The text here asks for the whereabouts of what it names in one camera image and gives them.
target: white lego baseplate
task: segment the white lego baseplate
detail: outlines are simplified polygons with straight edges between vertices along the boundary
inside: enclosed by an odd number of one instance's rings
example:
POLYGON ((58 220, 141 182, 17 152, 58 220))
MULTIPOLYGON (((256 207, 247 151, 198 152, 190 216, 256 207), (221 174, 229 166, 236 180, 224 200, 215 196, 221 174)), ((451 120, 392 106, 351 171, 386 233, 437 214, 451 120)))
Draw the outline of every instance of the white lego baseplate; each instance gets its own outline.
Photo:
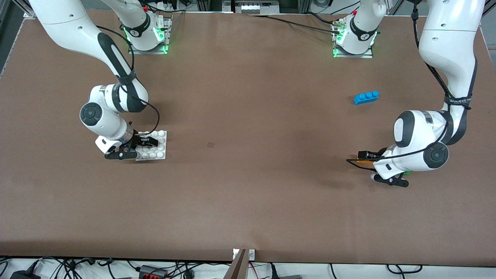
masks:
POLYGON ((145 137, 152 137, 158 140, 157 147, 149 147, 149 146, 137 146, 136 153, 138 156, 136 157, 136 161, 147 161, 147 160, 163 160, 165 159, 165 150, 167 147, 167 131, 154 131, 145 137))

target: white floor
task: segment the white floor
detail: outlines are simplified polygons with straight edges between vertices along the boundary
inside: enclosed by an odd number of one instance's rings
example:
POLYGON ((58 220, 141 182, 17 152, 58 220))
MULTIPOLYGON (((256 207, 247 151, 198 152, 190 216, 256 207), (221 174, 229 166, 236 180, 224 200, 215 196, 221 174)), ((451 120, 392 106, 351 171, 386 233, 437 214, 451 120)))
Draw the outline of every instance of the white floor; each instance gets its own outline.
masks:
MULTIPOLYGON (((10 275, 19 270, 26 270, 35 261, 35 259, 12 259, 9 260, 8 267, 1 277, 2 279, 10 278, 10 275)), ((131 261, 134 266, 149 265, 153 267, 168 267, 174 265, 171 262, 138 262, 131 261)), ((35 274, 42 279, 48 279, 59 264, 55 260, 44 260, 38 263, 35 274)), ((269 264, 256 263, 261 265, 255 267, 258 278, 269 277, 272 275, 269 264)), ((112 273, 117 279, 121 278, 138 278, 138 272, 132 269, 126 261, 115 261, 111 265, 112 273)), ((303 279, 333 279, 329 264, 275 264, 279 277, 290 275, 301 275, 303 279)), ((385 265, 347 265, 333 264, 336 277, 338 279, 401 279, 400 275, 394 275, 387 271, 385 265)), ((401 266, 404 271, 413 270, 415 266, 401 266)), ((226 265, 201 265, 194 269, 196 279, 221 279, 224 277, 228 266, 226 265)), ((98 264, 92 266, 82 264, 77 266, 77 272, 82 279, 110 279, 107 267, 101 267, 98 264)), ((65 273, 59 274, 60 279, 64 278, 65 273)), ((424 266, 422 271, 417 274, 405 275, 406 279, 496 279, 496 268, 474 268, 474 267, 440 267, 424 266)), ((256 279, 254 272, 249 269, 248 279, 256 279)))

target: brown tabletop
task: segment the brown tabletop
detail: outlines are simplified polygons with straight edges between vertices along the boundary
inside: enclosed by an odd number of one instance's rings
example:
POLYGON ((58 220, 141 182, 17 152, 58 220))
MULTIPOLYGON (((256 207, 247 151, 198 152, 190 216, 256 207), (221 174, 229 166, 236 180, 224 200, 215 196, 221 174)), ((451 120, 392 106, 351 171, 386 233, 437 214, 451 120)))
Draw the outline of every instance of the brown tabletop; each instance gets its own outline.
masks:
MULTIPOLYGON (((110 11, 89 14, 118 29, 110 11)), ((391 145, 404 110, 442 106, 411 19, 380 28, 373 59, 339 59, 326 33, 184 15, 169 54, 136 56, 169 138, 166 160, 134 162, 105 160, 78 119, 90 89, 115 82, 107 66, 26 21, 0 80, 0 254, 230 260, 255 248, 257 261, 496 265, 496 74, 481 34, 468 131, 444 167, 399 188, 345 162, 391 145), (353 104, 371 90, 378 101, 353 104)), ((149 108, 123 117, 140 131, 156 121, 149 108)))

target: red wire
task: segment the red wire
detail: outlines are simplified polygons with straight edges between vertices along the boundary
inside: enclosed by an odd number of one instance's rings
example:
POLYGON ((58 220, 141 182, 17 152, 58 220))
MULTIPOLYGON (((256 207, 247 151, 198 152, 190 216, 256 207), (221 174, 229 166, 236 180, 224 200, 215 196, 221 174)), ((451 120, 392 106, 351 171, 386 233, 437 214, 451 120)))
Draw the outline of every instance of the red wire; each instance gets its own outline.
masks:
POLYGON ((251 265, 251 269, 252 269, 252 270, 253 270, 253 272, 255 273, 255 277, 256 277, 256 279, 258 279, 258 274, 256 273, 255 267, 253 266, 253 264, 252 264, 252 263, 250 263, 250 265, 251 265))

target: blue lego brick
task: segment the blue lego brick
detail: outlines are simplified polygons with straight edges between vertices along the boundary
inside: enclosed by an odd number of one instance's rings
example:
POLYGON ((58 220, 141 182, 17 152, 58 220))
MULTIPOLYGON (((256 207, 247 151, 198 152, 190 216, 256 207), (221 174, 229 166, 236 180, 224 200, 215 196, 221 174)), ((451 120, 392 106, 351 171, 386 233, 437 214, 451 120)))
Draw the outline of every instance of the blue lego brick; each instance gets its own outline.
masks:
POLYGON ((379 98, 379 92, 373 91, 373 92, 358 94, 355 97, 355 99, 353 99, 353 101, 355 102, 355 105, 361 105, 361 104, 374 102, 378 98, 379 98))

